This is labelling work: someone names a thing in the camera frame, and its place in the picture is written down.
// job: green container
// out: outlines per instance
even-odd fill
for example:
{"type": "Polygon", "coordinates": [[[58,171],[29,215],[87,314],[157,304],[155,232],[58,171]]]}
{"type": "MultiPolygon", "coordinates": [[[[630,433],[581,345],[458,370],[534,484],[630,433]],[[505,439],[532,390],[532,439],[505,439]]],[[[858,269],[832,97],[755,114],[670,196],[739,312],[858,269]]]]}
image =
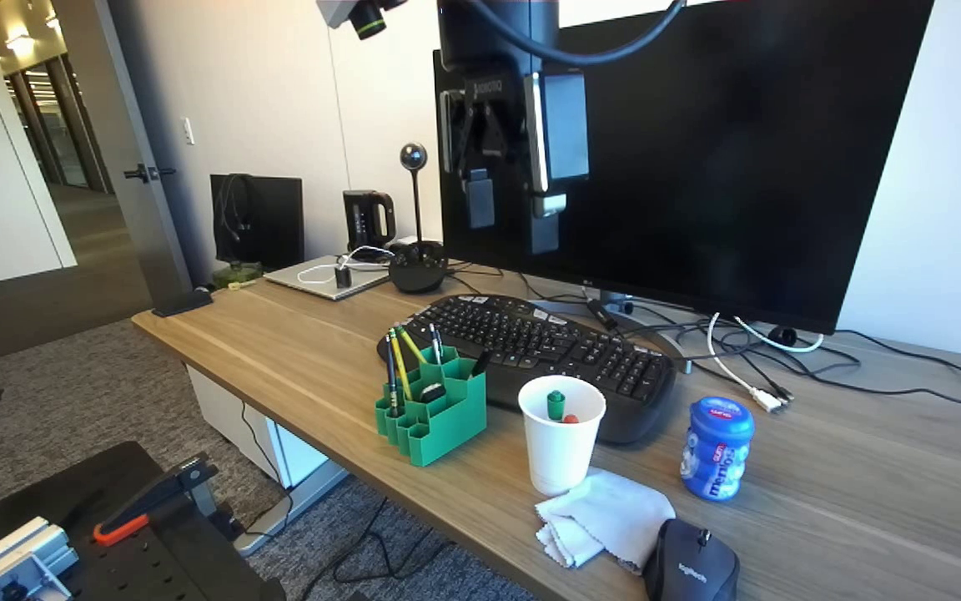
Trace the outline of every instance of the green container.
{"type": "Polygon", "coordinates": [[[379,402],[379,432],[422,469],[448,459],[489,427],[489,379],[471,375],[475,362],[443,346],[443,365],[439,367],[432,351],[424,354],[428,365],[410,370],[414,402],[403,402],[400,414],[391,414],[389,395],[379,402]],[[443,395],[422,402],[422,390],[432,385],[441,385],[443,395]]]}

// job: wooden desktop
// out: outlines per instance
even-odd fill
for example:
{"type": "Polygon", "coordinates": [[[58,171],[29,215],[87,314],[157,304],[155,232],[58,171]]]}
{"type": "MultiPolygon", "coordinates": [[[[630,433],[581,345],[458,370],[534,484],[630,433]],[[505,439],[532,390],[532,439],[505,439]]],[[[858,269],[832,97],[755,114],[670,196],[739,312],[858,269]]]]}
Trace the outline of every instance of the wooden desktop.
{"type": "MultiPolygon", "coordinates": [[[[528,295],[511,275],[467,281],[485,295],[528,295]]],[[[518,414],[491,410],[491,427],[435,469],[414,469],[379,433],[383,365],[373,345],[432,302],[391,283],[336,304],[246,283],[208,309],[138,314],[135,323],[540,596],[649,598],[646,582],[611,559],[564,572],[540,550],[540,499],[518,414]]],[[[919,375],[893,357],[867,362],[858,379],[928,379],[961,390],[953,375],[919,375]]],[[[733,395],[705,375],[683,379],[659,440],[640,451],[599,448],[593,463],[665,492],[680,517],[728,540],[741,556],[741,598],[961,598],[961,409],[812,380],[791,387],[791,410],[758,414],[733,500],[697,500],[677,478],[687,403],[708,390],[733,395]]]]}

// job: black monitor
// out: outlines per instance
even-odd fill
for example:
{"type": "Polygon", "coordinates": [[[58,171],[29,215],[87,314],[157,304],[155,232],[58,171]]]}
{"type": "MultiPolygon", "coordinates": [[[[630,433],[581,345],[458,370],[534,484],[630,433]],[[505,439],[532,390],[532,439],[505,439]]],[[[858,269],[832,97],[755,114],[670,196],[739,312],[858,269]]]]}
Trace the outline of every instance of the black monitor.
{"type": "MultiPolygon", "coordinates": [[[[834,331],[928,15],[933,0],[687,6],[649,52],[589,72],[590,177],[564,211],[499,201],[478,220],[443,174],[448,253],[834,331]]],[[[562,30],[562,47],[618,47],[656,19],[562,30]]]]}
{"type": "Polygon", "coordinates": [[[217,260],[280,270],[303,260],[303,183],[296,177],[215,174],[217,260]]]}

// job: keyboard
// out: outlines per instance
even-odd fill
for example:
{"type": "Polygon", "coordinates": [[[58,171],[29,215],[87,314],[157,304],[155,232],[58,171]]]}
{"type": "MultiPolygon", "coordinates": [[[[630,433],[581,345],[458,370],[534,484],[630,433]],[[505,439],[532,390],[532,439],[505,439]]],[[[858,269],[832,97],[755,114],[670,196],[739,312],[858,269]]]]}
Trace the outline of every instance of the keyboard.
{"type": "Polygon", "coordinates": [[[432,323],[462,354],[489,357],[489,403],[493,409],[518,410],[518,390],[532,379],[571,375],[609,397],[599,433],[609,448],[656,440],[670,414],[676,357],[554,318],[522,299],[441,299],[403,328],[416,345],[432,345],[432,323]]]}

